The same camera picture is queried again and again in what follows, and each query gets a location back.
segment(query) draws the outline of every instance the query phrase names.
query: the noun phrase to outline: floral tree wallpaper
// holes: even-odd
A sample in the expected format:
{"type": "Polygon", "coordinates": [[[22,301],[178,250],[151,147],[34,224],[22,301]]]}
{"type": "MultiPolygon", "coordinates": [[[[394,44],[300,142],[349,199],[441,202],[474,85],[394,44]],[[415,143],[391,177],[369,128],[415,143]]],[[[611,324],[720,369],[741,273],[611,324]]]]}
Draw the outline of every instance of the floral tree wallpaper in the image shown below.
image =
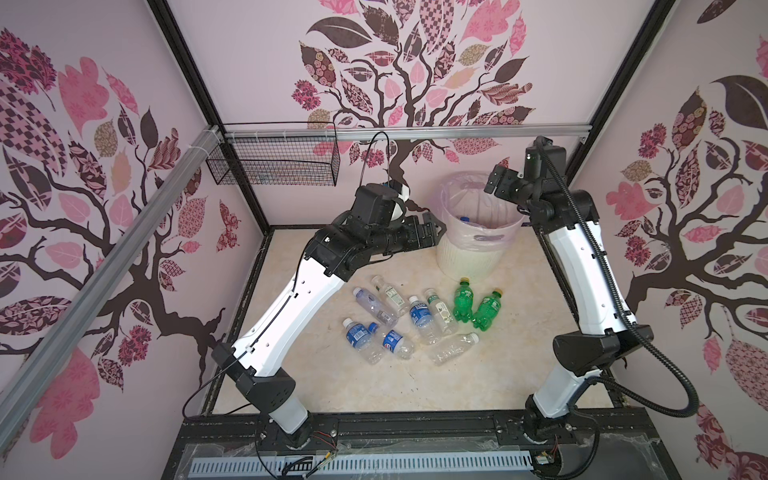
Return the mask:
{"type": "MultiPolygon", "coordinates": [[[[697,25],[722,21],[740,6],[746,2],[716,0],[701,13],[697,25]]],[[[728,31],[720,23],[718,33],[728,31]]],[[[626,243],[624,258],[613,261],[618,270],[631,272],[624,289],[628,306],[637,312],[643,303],[666,297],[655,311],[663,311],[683,334],[693,335],[693,326],[700,326],[695,334],[703,335],[696,340],[700,346],[695,361],[712,375],[727,371],[736,389],[727,393],[731,408],[753,402],[762,416],[745,415],[751,422],[764,423],[768,418],[768,43],[756,37],[756,65],[746,70],[755,73],[736,71],[699,80],[698,88],[680,98],[676,116],[658,118],[638,132],[636,150],[627,152],[626,163],[618,163],[624,180],[606,194],[609,208],[603,217],[611,227],[621,221],[612,232],[604,227],[604,235],[613,234],[626,243]],[[654,295],[658,290],[663,296],[654,295]]],[[[687,59],[679,61],[686,68],[687,59]]],[[[717,378],[722,392],[723,377],[717,378]]],[[[691,439],[699,452],[695,462],[717,471],[712,478],[768,478],[768,457],[740,446],[738,431],[727,435],[710,411],[721,407],[712,406],[716,400],[707,395],[706,380],[694,384],[702,401],[696,418],[701,433],[691,439]]]]}
{"type": "MultiPolygon", "coordinates": [[[[519,0],[319,0],[332,16],[309,25],[299,42],[307,79],[291,97],[311,111],[308,121],[340,127],[438,127],[520,124],[534,108],[518,102],[526,57],[518,55],[527,27],[519,0]],[[318,36],[333,45],[316,48],[318,36]]],[[[322,128],[324,124],[310,124],[322,128]]],[[[408,184],[407,161],[458,163],[498,145],[492,138],[397,140],[389,148],[340,142],[349,164],[384,165],[408,184]]],[[[320,144],[316,154],[331,144],[320,144]]],[[[412,200],[412,210],[419,206],[412,200]]]]}
{"type": "MultiPolygon", "coordinates": [[[[158,127],[151,106],[109,74],[108,63],[82,57],[79,65],[60,71],[56,64],[7,28],[0,33],[0,148],[7,169],[0,184],[4,359],[25,359],[35,351],[180,161],[183,148],[177,130],[158,127]],[[108,104],[111,98],[117,101],[108,104]],[[53,112],[65,111],[71,123],[47,118],[41,102],[53,112]],[[84,126],[94,124],[94,133],[85,135],[84,126]]],[[[94,412],[104,389],[141,385],[131,367],[147,358],[158,337],[190,337],[203,381],[209,350],[220,341],[214,335],[224,308],[201,319],[194,308],[176,311],[167,302],[184,295],[174,283],[186,273],[187,259],[205,247],[198,235],[204,222],[221,225],[215,254],[238,248],[242,214],[219,200],[220,219],[206,218],[212,199],[198,189],[207,178],[197,170],[129,269],[129,280],[85,333],[98,340],[95,347],[83,350],[93,345],[83,342],[74,351],[16,441],[23,435],[32,443],[50,437],[51,457],[67,455],[78,440],[77,422],[94,412]]],[[[213,252],[214,245],[209,247],[213,252]]]]}

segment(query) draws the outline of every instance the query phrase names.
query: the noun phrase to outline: tree illustration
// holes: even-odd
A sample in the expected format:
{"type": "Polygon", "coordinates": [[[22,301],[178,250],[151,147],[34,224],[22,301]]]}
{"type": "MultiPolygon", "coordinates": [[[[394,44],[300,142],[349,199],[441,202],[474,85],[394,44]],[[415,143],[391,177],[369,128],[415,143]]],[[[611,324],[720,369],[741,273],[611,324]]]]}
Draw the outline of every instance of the tree illustration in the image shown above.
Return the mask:
{"type": "MultiPolygon", "coordinates": [[[[525,22],[521,14],[511,27],[507,20],[519,10],[519,0],[456,2],[465,10],[474,9],[463,31],[454,22],[453,0],[425,0],[418,6],[415,0],[360,2],[359,7],[353,0],[320,3],[345,16],[323,18],[307,32],[307,43],[320,40],[312,33],[317,32],[335,47],[323,50],[300,42],[302,61],[314,83],[298,81],[292,96],[304,109],[313,110],[310,121],[365,128],[507,125],[520,124],[534,110],[509,106],[533,86],[511,84],[525,63],[525,58],[514,58],[525,41],[525,22]],[[331,109],[318,108],[321,95],[330,99],[331,109]]],[[[440,151],[449,161],[459,162],[458,154],[478,154],[495,145],[491,138],[457,139],[452,145],[393,141],[389,173],[407,185],[402,166],[409,157],[414,163],[432,162],[440,151]]],[[[362,158],[367,148],[339,143],[340,153],[349,151],[350,164],[384,163],[386,148],[362,158]]],[[[325,148],[317,153],[324,154],[325,148]]],[[[412,201],[406,205],[420,210],[412,201]]]]}
{"type": "Polygon", "coordinates": [[[728,369],[768,410],[768,354],[743,340],[768,340],[768,299],[753,293],[768,286],[768,147],[726,135],[729,119],[768,130],[768,86],[745,75],[715,83],[725,88],[728,116],[709,109],[697,89],[674,120],[671,144],[663,124],[641,135],[639,155],[665,160],[631,163],[622,173],[632,184],[621,182],[606,200],[630,220],[617,233],[627,238],[624,256],[636,270],[627,293],[630,309],[636,312],[650,289],[674,289],[665,307],[680,307],[681,328],[703,317],[703,358],[714,372],[725,339],[712,316],[715,306],[722,308],[731,332],[728,369]]]}
{"type": "MultiPolygon", "coordinates": [[[[147,206],[151,192],[162,185],[158,174],[172,169],[179,159],[176,129],[160,139],[150,110],[137,115],[133,94],[109,74],[110,89],[120,102],[119,112],[111,112],[117,129],[113,117],[97,126],[92,143],[78,136],[87,121],[103,120],[109,113],[103,107],[110,93],[98,84],[98,72],[95,62],[83,57],[81,71],[68,65],[66,73],[59,73],[61,101],[75,125],[66,146],[45,115],[0,79],[2,156],[15,186],[15,191],[0,192],[3,211],[11,212],[0,219],[0,250],[4,250],[0,298],[14,292],[23,277],[40,282],[35,284],[35,296],[0,308],[0,334],[26,336],[55,324],[71,302],[46,289],[61,291],[60,282],[82,289],[147,206]],[[140,177],[132,178],[136,173],[140,177]],[[51,217],[51,205],[60,207],[65,216],[51,217]],[[21,251],[21,242],[33,232],[39,239],[21,251]]],[[[184,274],[177,259],[200,247],[192,240],[203,225],[207,200],[194,197],[200,177],[198,169],[129,268],[129,284],[105,303],[85,333],[99,338],[91,358],[106,383],[123,389],[124,369],[146,358],[152,339],[170,335],[195,340],[202,382],[207,350],[217,343],[214,333],[224,309],[204,322],[170,311],[165,298],[176,291],[174,278],[184,274]]],[[[220,211],[225,231],[217,250],[237,245],[240,222],[221,202],[220,211]]],[[[25,344],[20,340],[13,342],[15,346],[0,343],[0,355],[28,355],[41,342],[19,347],[25,344]]]]}

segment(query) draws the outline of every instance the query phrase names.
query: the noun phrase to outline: wallpaper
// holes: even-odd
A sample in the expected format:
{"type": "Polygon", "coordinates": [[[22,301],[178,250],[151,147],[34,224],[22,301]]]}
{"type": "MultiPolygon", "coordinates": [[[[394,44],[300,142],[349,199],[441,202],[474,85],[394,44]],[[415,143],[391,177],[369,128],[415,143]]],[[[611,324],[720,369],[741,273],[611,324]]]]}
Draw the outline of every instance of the wallpaper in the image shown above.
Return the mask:
{"type": "MultiPolygon", "coordinates": [[[[121,59],[119,37],[107,39],[109,55],[90,53],[80,39],[93,42],[96,31],[69,48],[54,29],[35,34],[24,22],[31,6],[0,26],[0,388],[204,127],[145,5],[99,8],[122,12],[136,35],[149,32],[144,61],[121,59]]],[[[88,23],[87,12],[65,14],[88,23]]],[[[105,464],[135,452],[142,466],[121,475],[158,476],[181,405],[214,367],[210,351],[259,241],[237,189],[216,187],[198,169],[2,452],[2,475],[103,475],[105,464]],[[167,420],[153,422],[158,416],[167,420]],[[136,435],[151,440],[137,444],[136,435]]]]}
{"type": "MultiPolygon", "coordinates": [[[[757,427],[768,422],[768,42],[750,18],[768,8],[680,6],[577,180],[598,203],[628,306],[699,392],[694,418],[654,416],[683,478],[768,478],[757,427]]],[[[614,371],[648,398],[681,402],[648,357],[614,371]]]]}
{"type": "MultiPolygon", "coordinates": [[[[292,2],[256,7],[229,0],[221,5],[221,15],[237,16],[233,25],[205,4],[171,3],[225,121],[306,120],[373,130],[588,121],[650,6],[312,0],[297,8],[292,2]],[[593,15],[611,21],[604,29],[576,26],[588,25],[593,15]],[[214,51],[202,28],[220,35],[226,47],[214,51]],[[585,43],[588,76],[575,74],[568,42],[585,43]],[[572,78],[568,85],[564,74],[572,78]]],[[[296,127],[302,125],[258,126],[296,127]]],[[[365,162],[364,181],[384,181],[389,174],[411,187],[408,207],[420,210],[447,175],[490,172],[502,161],[520,167],[532,140],[405,139],[389,146],[380,140],[370,154],[366,142],[340,142],[336,187],[258,185],[254,190],[272,223],[330,222],[349,208],[365,162]],[[322,204],[301,201],[321,196],[322,204]]],[[[578,142],[575,137],[555,140],[568,150],[578,142]]],[[[314,154],[332,147],[320,142],[314,154]]]]}

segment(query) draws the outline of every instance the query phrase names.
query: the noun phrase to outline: green plastic bottle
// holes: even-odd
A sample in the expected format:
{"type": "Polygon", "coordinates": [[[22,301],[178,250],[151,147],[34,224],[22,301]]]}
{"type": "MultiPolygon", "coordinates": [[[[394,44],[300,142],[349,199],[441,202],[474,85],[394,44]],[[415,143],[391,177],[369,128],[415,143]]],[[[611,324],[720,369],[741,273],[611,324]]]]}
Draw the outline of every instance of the green plastic bottle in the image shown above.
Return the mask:
{"type": "Polygon", "coordinates": [[[472,320],[472,325],[475,328],[479,328],[483,332],[491,327],[493,319],[498,315],[498,310],[502,307],[502,289],[497,288],[493,290],[493,293],[487,295],[480,302],[478,312],[475,314],[475,318],[472,320]]]}
{"type": "Polygon", "coordinates": [[[469,288],[469,278],[463,277],[458,283],[458,288],[453,296],[453,316],[464,323],[472,320],[472,303],[475,301],[475,294],[469,288]]]}

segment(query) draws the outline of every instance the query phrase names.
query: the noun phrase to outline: bottle label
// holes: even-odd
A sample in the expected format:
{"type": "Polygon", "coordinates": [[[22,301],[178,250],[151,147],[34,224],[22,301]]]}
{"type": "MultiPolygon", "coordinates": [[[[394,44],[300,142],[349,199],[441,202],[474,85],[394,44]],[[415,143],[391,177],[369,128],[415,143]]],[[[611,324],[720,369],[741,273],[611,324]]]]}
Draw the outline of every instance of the bottle label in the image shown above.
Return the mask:
{"type": "Polygon", "coordinates": [[[357,346],[357,343],[368,335],[370,335],[368,330],[363,325],[356,323],[351,329],[347,330],[346,339],[349,340],[352,346],[357,346]]]}
{"type": "Polygon", "coordinates": [[[395,290],[395,287],[391,286],[386,290],[386,295],[392,299],[393,302],[395,302],[395,305],[397,305],[397,308],[400,308],[401,306],[406,304],[406,301],[402,299],[399,293],[397,293],[397,290],[395,290]]]}
{"type": "Polygon", "coordinates": [[[413,323],[416,326],[419,326],[419,323],[422,321],[422,318],[425,316],[431,316],[432,314],[429,312],[429,308],[427,308],[427,304],[424,302],[419,302],[416,305],[411,307],[411,319],[413,319],[413,323]]]}
{"type": "Polygon", "coordinates": [[[489,305],[496,312],[498,312],[499,309],[501,309],[501,307],[502,307],[502,305],[499,303],[498,300],[496,300],[494,298],[488,298],[488,297],[486,297],[486,298],[484,298],[482,300],[482,305],[489,305]]]}
{"type": "Polygon", "coordinates": [[[389,350],[390,352],[395,351],[395,347],[397,346],[397,342],[400,341],[402,338],[402,335],[397,333],[395,330],[390,330],[389,333],[386,334],[384,337],[384,342],[382,345],[384,345],[384,348],[389,350]]]}
{"type": "Polygon", "coordinates": [[[451,320],[451,310],[448,310],[448,306],[445,305],[445,302],[437,302],[435,308],[444,322],[447,323],[451,320]]]}

